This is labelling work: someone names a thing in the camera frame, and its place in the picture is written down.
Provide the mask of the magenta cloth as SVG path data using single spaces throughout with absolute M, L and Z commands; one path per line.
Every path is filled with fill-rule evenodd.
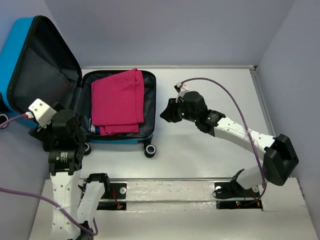
M 91 84 L 91 122 L 101 136 L 138 133 L 144 122 L 144 79 L 136 68 Z

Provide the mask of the blue hard-shell suitcase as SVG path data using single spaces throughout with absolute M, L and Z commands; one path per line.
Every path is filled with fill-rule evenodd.
M 146 157 L 156 154 L 151 143 L 156 120 L 156 77 L 144 70 L 144 122 L 138 133 L 98 135 L 89 131 L 92 118 L 91 84 L 129 70 L 96 70 L 83 74 L 74 54 L 54 23 L 37 15 L 18 19 L 0 53 L 0 109 L 10 116 L 28 112 L 41 99 L 57 112 L 72 110 L 85 134 L 85 154 L 91 143 L 143 144 Z

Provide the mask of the blue white patterned cloth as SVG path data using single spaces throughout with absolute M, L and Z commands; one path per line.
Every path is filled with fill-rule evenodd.
M 91 133 L 94 133 L 94 134 L 96 134 L 96 135 L 100 135 L 100 127 L 93 125 L 92 118 L 89 119 L 89 127 L 88 127 L 88 130 L 89 130 Z

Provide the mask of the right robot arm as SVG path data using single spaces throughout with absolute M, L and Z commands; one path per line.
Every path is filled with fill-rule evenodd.
M 229 182 L 214 190 L 212 195 L 216 199 L 238 198 L 252 187 L 267 183 L 283 186 L 299 164 L 288 136 L 272 136 L 246 129 L 225 114 L 209 109 L 197 91 L 170 98 L 160 117 L 168 123 L 192 122 L 202 133 L 229 141 L 257 157 L 256 166 L 240 169 Z

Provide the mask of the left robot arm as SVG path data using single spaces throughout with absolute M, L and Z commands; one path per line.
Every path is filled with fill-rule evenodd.
M 54 205 L 51 240 L 92 240 L 98 234 L 95 214 L 101 198 L 110 194 L 106 173 L 92 173 L 79 186 L 86 136 L 77 115 L 70 109 L 50 106 L 34 113 L 39 125 L 50 134 L 49 174 Z

